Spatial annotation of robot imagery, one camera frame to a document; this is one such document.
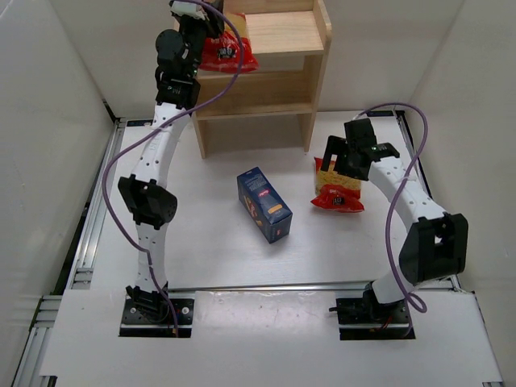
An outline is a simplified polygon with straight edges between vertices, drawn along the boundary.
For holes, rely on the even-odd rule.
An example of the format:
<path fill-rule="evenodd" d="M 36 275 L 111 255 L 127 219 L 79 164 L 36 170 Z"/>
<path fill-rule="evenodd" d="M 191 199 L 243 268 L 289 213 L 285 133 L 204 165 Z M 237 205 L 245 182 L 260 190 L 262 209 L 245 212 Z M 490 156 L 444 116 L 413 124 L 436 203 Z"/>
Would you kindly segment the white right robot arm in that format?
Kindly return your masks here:
<path fill-rule="evenodd" d="M 388 215 L 397 214 L 407 231 L 395 256 L 390 229 L 385 229 L 390 271 L 369 284 L 364 298 L 374 308 L 410 300 L 415 309 L 425 312 L 427 308 L 413 292 L 428 281 L 464 271 L 468 221 L 427 195 L 410 175 L 413 165 L 404 165 L 392 144 L 377 141 L 370 119 L 346 122 L 344 131 L 344 137 L 328 137 L 321 169 L 373 183 L 389 201 Z"/>

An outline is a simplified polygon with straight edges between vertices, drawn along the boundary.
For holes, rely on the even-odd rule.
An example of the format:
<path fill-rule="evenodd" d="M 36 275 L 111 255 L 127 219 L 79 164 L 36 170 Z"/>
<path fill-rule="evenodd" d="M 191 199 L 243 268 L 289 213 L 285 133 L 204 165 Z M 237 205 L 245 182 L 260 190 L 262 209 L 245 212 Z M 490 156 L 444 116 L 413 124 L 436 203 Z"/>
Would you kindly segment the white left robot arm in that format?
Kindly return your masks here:
<path fill-rule="evenodd" d="M 135 284 L 127 287 L 134 306 L 154 319 L 169 311 L 162 294 L 168 288 L 164 270 L 164 241 L 168 224 L 177 211 L 177 198 L 167 189 L 169 167 L 178 140 L 190 120 L 200 92 L 197 73 L 208 38 L 224 31 L 223 2 L 211 8 L 172 1 L 171 13 L 178 29 L 166 29 L 156 38 L 156 105 L 152 128 L 129 177 L 120 177 L 118 188 L 136 225 L 140 246 Z"/>

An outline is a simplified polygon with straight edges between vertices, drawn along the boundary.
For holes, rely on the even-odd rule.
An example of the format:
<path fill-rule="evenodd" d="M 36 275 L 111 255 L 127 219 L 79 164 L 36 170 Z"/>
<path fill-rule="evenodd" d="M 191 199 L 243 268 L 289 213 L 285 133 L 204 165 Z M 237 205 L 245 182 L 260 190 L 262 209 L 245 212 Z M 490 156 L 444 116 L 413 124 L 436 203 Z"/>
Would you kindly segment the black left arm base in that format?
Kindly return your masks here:
<path fill-rule="evenodd" d="M 194 293 L 169 293 L 166 302 L 157 291 L 126 287 L 119 337 L 190 338 L 194 322 Z"/>

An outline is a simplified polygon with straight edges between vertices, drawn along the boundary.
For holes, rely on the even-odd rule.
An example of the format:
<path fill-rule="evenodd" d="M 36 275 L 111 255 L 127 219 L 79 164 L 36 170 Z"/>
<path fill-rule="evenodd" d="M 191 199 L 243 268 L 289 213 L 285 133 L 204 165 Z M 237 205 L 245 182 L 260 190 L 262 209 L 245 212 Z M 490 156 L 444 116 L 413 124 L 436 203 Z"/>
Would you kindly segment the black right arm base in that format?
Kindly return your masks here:
<path fill-rule="evenodd" d="M 367 284 L 360 297 L 339 297 L 328 310 L 338 319 L 341 341 L 416 339 L 406 300 L 380 304 Z"/>

